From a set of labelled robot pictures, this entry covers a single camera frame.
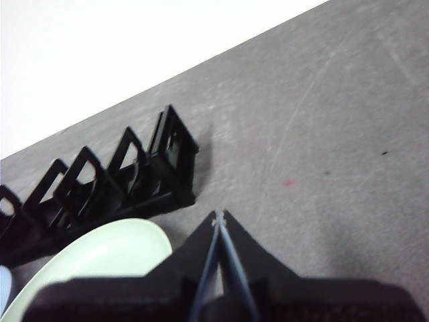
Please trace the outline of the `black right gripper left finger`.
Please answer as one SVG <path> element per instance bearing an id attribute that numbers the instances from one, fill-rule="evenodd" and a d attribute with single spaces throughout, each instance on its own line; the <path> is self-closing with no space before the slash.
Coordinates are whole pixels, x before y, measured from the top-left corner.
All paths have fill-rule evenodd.
<path id="1" fill-rule="evenodd" d="M 212 212 L 143 277 L 74 278 L 44 287 L 24 321 L 221 321 L 213 295 L 222 216 Z"/>

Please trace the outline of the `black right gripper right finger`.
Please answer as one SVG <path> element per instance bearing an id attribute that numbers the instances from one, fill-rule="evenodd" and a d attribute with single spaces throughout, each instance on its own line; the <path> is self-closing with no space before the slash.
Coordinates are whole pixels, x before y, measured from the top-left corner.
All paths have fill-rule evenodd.
<path id="1" fill-rule="evenodd" d="M 207 304 L 209 321 L 419 321 L 411 294 L 394 284 L 305 278 L 261 247 L 228 212 L 214 212 L 224 294 Z"/>

